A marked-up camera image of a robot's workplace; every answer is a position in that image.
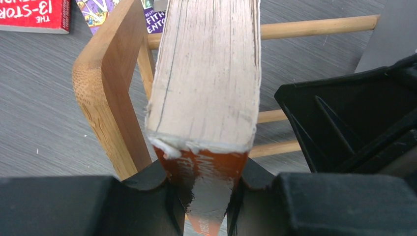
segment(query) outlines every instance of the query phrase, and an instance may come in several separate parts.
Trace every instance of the red book cover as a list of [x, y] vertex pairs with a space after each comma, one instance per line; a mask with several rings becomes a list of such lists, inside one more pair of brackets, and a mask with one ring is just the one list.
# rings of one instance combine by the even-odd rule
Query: red book cover
[[0, 30], [68, 33], [70, 0], [0, 0]]

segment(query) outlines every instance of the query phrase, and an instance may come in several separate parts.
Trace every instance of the purple book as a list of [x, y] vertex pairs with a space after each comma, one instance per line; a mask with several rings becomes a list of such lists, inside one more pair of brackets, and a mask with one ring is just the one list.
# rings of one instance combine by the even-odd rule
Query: purple book
[[[104, 23], [121, 0], [76, 0], [92, 34]], [[165, 12], [154, 12], [149, 0], [141, 0], [148, 33], [161, 33], [164, 29]]]

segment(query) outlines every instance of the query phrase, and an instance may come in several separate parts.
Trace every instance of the wooden dowel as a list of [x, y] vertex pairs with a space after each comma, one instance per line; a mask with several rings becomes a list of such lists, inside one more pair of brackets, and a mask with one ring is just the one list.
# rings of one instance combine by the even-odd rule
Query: wooden dowel
[[[261, 25], [261, 39], [279, 39], [373, 30], [380, 15]], [[158, 49], [160, 33], [148, 34], [149, 47]]]
[[250, 158], [256, 158], [261, 156], [269, 156], [275, 154], [282, 154], [293, 151], [300, 151], [301, 147], [299, 146], [297, 140], [280, 142], [275, 144], [267, 144], [255, 146], [249, 153]]
[[258, 124], [280, 121], [280, 120], [286, 120], [286, 119], [287, 119], [287, 117], [285, 116], [285, 114], [282, 110], [259, 112]]

